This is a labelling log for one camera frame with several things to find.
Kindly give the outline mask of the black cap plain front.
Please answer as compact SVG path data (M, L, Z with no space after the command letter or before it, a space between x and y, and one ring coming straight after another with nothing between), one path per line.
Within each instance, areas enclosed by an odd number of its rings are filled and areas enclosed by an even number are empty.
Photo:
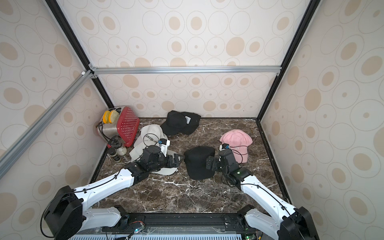
M209 146L197 146L184 152L187 172L192 180L212 178L215 172L208 170L206 160L215 156L215 149Z

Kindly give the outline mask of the pink LA cap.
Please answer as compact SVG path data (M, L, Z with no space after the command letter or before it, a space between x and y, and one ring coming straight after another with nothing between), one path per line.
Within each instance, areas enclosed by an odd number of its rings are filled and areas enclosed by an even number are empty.
M242 130L231 130L221 136L220 142L229 145L239 164L244 164L248 161L248 146L253 143L253 140L247 133Z

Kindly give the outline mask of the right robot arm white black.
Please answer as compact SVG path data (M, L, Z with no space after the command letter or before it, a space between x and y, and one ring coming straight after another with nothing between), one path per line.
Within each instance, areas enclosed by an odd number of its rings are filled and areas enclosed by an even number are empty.
M304 207L296 208L265 187L245 167L240 167L231 149L219 151L217 157L209 156L207 169L223 174L230 185L254 199L267 215L257 209L244 214L247 225L262 231L274 240L318 240L312 215Z

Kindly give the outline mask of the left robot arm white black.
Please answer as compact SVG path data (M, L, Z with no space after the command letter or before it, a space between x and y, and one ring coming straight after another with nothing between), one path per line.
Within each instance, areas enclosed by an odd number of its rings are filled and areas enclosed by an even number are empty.
M148 146L138 160L109 177L75 189L70 186L59 189L43 211L40 222L47 224L55 240L68 240L87 229L115 227L126 217L123 209L92 210L91 207L120 190L140 183L150 173L178 168L184 158L179 154L168 155L161 147Z

